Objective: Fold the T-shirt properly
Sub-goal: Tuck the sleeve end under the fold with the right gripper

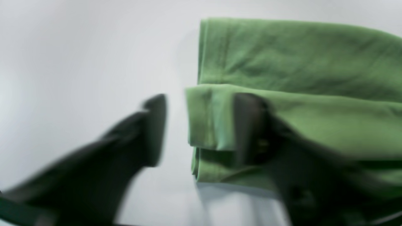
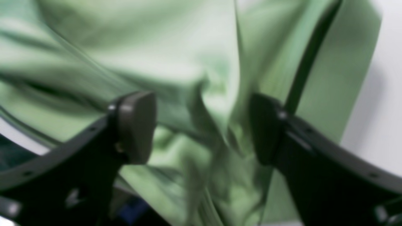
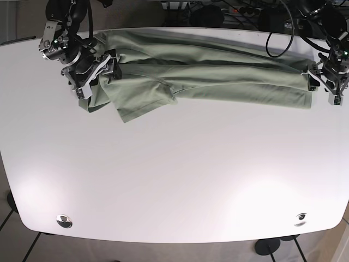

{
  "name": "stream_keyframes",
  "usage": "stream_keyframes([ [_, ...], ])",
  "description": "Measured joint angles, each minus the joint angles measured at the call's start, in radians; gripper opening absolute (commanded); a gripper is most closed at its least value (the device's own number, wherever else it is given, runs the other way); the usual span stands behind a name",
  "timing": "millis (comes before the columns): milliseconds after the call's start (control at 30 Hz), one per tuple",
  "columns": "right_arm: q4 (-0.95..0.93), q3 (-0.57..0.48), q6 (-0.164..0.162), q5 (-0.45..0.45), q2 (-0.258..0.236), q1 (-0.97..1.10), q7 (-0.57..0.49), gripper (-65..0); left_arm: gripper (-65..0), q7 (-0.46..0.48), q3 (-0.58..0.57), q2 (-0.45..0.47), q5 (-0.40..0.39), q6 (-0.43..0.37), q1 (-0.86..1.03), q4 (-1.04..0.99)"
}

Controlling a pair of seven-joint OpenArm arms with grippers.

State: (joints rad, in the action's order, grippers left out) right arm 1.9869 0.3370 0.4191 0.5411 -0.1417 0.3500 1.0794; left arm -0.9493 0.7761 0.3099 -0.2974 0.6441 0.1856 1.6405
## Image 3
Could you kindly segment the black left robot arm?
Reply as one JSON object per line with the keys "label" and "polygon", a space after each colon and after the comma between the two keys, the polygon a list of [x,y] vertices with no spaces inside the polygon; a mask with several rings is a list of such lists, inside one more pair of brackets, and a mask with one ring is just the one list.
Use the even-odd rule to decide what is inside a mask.
{"label": "black left robot arm", "polygon": [[348,25],[343,14],[328,1],[296,1],[296,7],[308,21],[324,34],[329,49],[324,49],[307,37],[300,37],[318,50],[320,61],[308,68],[329,93],[331,105],[342,105],[343,92],[348,88]]}

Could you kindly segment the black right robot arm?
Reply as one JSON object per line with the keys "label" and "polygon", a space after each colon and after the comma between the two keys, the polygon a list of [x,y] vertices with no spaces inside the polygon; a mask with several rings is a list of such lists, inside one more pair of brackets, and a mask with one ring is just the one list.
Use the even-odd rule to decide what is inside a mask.
{"label": "black right robot arm", "polygon": [[39,51],[46,60],[64,65],[61,74],[79,100],[89,99],[99,75],[121,79],[120,55],[115,49],[99,55],[98,39],[93,35],[90,1],[49,1],[45,10],[47,22]]}

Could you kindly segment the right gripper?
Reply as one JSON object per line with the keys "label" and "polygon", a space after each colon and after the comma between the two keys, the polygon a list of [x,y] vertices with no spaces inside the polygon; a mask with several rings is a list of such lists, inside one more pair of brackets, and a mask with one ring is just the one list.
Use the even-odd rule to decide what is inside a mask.
{"label": "right gripper", "polygon": [[122,78],[119,54],[115,49],[98,52],[96,47],[101,39],[92,35],[82,39],[69,33],[71,28],[62,21],[47,21],[39,51],[44,59],[63,65],[61,75],[68,79],[77,98],[86,100],[93,95],[92,86],[98,84],[99,76]]}

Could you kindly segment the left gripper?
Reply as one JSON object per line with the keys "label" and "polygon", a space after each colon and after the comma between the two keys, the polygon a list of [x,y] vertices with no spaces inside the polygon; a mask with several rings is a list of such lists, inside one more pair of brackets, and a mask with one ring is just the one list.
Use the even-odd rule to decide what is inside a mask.
{"label": "left gripper", "polygon": [[329,93],[330,105],[342,105],[344,90],[348,88],[348,48],[338,41],[327,42],[325,49],[312,41],[308,44],[319,51],[320,61],[308,67],[308,90],[316,92],[320,84]]}

